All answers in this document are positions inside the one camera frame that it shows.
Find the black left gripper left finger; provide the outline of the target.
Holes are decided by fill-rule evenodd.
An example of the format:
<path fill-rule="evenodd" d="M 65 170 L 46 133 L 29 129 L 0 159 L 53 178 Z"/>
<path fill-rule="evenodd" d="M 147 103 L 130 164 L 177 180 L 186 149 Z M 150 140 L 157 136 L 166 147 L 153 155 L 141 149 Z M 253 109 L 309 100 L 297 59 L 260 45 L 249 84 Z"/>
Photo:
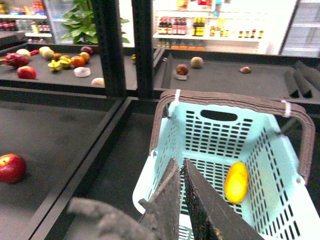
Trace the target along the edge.
<path fill-rule="evenodd" d="M 179 238 L 181 180 L 177 161 L 171 158 L 149 200 L 138 203 L 145 209 L 138 221 L 143 240 L 177 240 Z"/>

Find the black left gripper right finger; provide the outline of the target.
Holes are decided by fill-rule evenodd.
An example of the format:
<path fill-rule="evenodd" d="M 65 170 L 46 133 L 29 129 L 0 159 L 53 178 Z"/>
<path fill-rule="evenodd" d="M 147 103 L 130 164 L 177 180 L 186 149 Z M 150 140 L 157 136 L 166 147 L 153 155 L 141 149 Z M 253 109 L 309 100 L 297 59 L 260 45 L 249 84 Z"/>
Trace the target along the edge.
<path fill-rule="evenodd" d="M 196 240 L 262 240 L 210 185 L 195 165 L 183 161 L 185 200 Z"/>

